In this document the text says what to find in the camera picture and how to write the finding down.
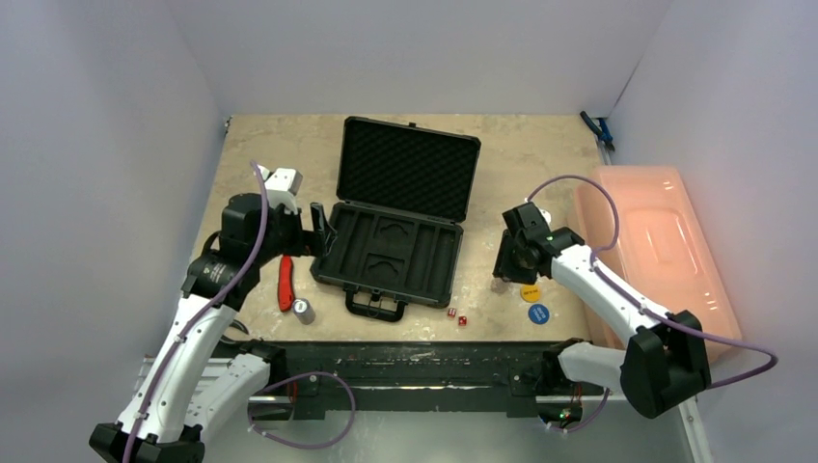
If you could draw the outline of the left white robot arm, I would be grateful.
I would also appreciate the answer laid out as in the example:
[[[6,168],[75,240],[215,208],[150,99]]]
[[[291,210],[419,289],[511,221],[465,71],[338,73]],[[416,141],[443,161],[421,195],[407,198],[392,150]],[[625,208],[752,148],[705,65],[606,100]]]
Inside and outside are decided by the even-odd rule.
[[[293,195],[232,197],[217,249],[204,248],[188,267],[173,325],[142,385],[114,422],[98,424],[89,445],[106,462],[201,462],[214,437],[251,395],[287,384],[286,352],[262,340],[241,343],[227,369],[200,381],[235,322],[260,270],[279,256],[323,257],[335,238],[324,207],[310,205],[304,230]]]

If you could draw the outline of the purple poker chip stack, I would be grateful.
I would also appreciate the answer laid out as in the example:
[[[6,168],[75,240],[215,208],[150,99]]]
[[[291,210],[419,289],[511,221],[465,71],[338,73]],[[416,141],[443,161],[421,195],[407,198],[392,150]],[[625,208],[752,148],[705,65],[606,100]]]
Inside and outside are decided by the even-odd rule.
[[[307,299],[295,299],[291,305],[291,311],[296,319],[304,325],[310,325],[315,321],[316,314],[314,308]]]

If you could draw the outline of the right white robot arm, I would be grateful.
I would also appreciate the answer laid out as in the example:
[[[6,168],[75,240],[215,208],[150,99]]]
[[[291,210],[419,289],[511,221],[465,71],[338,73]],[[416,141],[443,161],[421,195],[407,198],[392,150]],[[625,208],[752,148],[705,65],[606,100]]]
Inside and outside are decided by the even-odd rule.
[[[577,382],[625,396],[654,419],[707,390],[711,369],[702,325],[690,312],[670,313],[632,288],[567,227],[553,230],[524,203],[503,214],[505,228],[494,277],[532,285],[555,281],[577,295],[619,338],[620,349],[569,340],[544,363],[541,378],[563,393]]]

